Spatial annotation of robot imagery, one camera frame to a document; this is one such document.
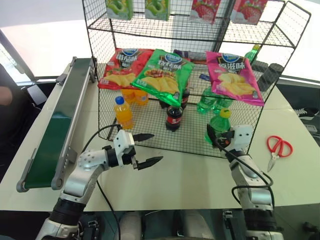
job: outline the green soda bottle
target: green soda bottle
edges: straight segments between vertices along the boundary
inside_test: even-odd
[[[249,59],[250,64],[254,61],[254,59],[256,58],[257,54],[258,54],[258,50],[260,48],[259,44],[255,44],[252,48],[251,51],[247,52],[244,57]]]
[[[230,107],[233,101],[234,100],[231,98],[218,98],[215,105],[213,106],[213,113],[218,115],[221,109],[227,109],[228,107]]]
[[[231,115],[231,111],[227,108],[223,108],[220,111],[219,115],[214,116],[210,120],[210,126],[214,129],[215,135],[222,134],[224,132],[227,132],[230,129],[230,122],[229,118]],[[212,141],[210,140],[208,136],[208,132],[205,133],[204,139],[212,144]]]
[[[196,110],[198,113],[205,114],[212,109],[217,101],[215,96],[217,95],[211,91],[211,86],[207,87],[203,91],[201,99],[196,105]]]

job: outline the white table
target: white table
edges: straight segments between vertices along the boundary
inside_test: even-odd
[[[61,86],[56,85],[35,120],[0,184],[0,210],[51,211],[60,191],[51,188],[16,191],[27,159],[39,144],[51,117]],[[82,105],[71,146],[78,153],[98,129],[98,88],[90,83]],[[277,206],[320,202],[320,148],[277,88],[268,99],[259,120],[250,154],[267,171],[271,157],[266,139],[279,135],[290,141],[293,154],[277,161],[269,173]],[[101,149],[110,142],[99,137],[89,145]],[[226,159],[136,146],[136,156],[163,159],[142,171],[131,165],[104,172],[99,182],[115,210],[229,209],[240,206],[231,195],[235,183]],[[96,188],[85,211],[108,211]]]

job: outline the red scissors handle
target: red scissors handle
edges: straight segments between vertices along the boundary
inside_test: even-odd
[[[277,142],[275,143],[275,145],[274,145],[273,147],[270,146],[270,143],[269,143],[269,142],[270,142],[270,139],[277,139]],[[277,148],[278,148],[279,145],[280,145],[280,149],[279,149],[279,152],[278,152],[277,155],[278,155],[279,157],[281,157],[281,158],[285,158],[285,157],[290,156],[290,155],[293,153],[293,151],[294,151],[294,148],[292,147],[292,145],[291,145],[289,142],[283,140],[281,137],[276,136],[276,135],[273,135],[273,136],[268,137],[267,140],[266,140],[266,145],[267,145],[267,147],[268,147],[268,149],[269,149],[269,151],[270,151],[271,153],[275,153],[276,150],[277,150]],[[285,146],[285,145],[288,146],[288,148],[289,148],[289,153],[283,155],[283,151],[284,151],[284,146]]]

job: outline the wire rack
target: wire rack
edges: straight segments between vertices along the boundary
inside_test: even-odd
[[[168,21],[146,19],[145,0],[133,0],[134,15],[131,20],[108,18],[104,0],[82,0],[82,3],[91,53],[97,59],[98,78],[103,76],[106,63],[116,48],[163,49],[167,52],[177,49],[199,53],[219,52],[223,49],[223,52],[243,56],[253,44],[260,44],[256,61],[268,65],[276,63],[285,68],[311,17],[309,12],[295,3],[281,0],[267,2],[257,25],[234,24],[230,21],[234,0],[221,1],[214,24],[189,20],[192,0],[171,0],[171,15]],[[239,52],[233,52],[235,48],[230,45],[237,46],[236,50]],[[263,100],[267,101],[278,79],[269,79],[267,83],[261,81],[265,70],[264,67],[256,65],[254,74]],[[166,130],[167,113],[165,109],[161,109],[155,97],[150,95],[146,106],[135,103],[131,105],[134,127],[129,131],[133,134],[155,135],[139,145],[220,156],[220,152],[204,139],[206,125],[213,117],[212,111],[207,114],[197,112],[196,104],[204,89],[210,86],[208,81],[199,78],[200,74],[208,75],[206,65],[196,65],[189,77],[188,105],[183,111],[181,126],[175,132]],[[99,89],[99,128],[116,122],[114,99],[120,95],[120,91]],[[249,124],[256,130],[263,107],[234,100],[229,109],[232,112],[229,119],[231,125]],[[101,131],[99,136],[112,141],[116,133],[116,129],[106,129]]]

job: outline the orange soda bottle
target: orange soda bottle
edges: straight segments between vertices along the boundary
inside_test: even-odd
[[[137,104],[144,106],[148,103],[148,93],[142,90],[134,90],[135,101]]]
[[[117,96],[115,102],[114,112],[116,120],[122,125],[123,129],[131,129],[134,126],[134,121],[132,119],[132,111],[129,104],[122,96]]]
[[[122,96],[128,104],[131,104],[135,101],[135,92],[134,91],[135,90],[133,90],[133,89],[121,89]]]

